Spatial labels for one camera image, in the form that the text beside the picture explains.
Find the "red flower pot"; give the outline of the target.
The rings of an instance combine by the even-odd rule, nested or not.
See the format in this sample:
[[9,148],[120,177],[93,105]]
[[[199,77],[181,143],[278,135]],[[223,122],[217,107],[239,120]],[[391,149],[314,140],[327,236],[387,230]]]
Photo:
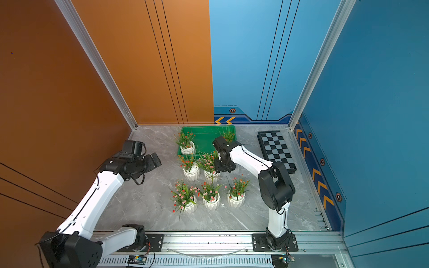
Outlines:
[[175,135],[175,143],[179,146],[182,155],[193,155],[196,152],[194,138],[195,134],[192,132],[180,131]]
[[194,154],[180,155],[179,160],[182,163],[181,167],[185,178],[191,182],[197,181],[200,177],[200,168]]

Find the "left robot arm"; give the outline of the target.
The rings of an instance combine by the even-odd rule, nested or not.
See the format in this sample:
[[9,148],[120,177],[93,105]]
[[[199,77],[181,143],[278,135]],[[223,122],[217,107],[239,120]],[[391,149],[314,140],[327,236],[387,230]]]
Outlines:
[[112,197],[129,180],[142,185],[145,174],[160,167],[156,153],[143,142],[127,140],[122,150],[103,162],[96,179],[76,209],[54,232],[36,244],[41,261],[51,268],[95,268],[108,255],[123,249],[149,253],[144,226],[126,224],[117,231],[94,236],[95,227]]

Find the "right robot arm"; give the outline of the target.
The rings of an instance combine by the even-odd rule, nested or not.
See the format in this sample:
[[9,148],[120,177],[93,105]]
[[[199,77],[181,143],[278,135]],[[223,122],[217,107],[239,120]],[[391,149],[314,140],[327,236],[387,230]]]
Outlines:
[[216,172],[230,173],[240,165],[258,179],[261,198],[269,208],[267,244],[273,251],[286,250],[292,238],[287,227],[288,210],[296,189],[285,165],[265,160],[237,141],[228,143],[223,136],[212,144],[219,156],[214,162]]

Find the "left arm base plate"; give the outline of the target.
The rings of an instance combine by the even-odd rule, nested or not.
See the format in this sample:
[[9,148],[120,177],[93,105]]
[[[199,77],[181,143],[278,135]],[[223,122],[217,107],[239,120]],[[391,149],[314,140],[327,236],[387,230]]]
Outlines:
[[126,246],[123,247],[117,252],[132,252],[132,253],[140,253],[140,252],[161,252],[164,242],[164,234],[163,233],[147,233],[146,234],[146,243],[142,248],[136,248],[134,246]]

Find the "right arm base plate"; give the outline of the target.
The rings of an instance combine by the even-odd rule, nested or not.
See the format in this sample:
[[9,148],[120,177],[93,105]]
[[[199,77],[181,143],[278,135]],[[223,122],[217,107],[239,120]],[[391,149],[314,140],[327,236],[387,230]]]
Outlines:
[[252,246],[255,252],[281,251],[298,252],[295,234],[287,231],[282,237],[274,237],[270,233],[253,233]]

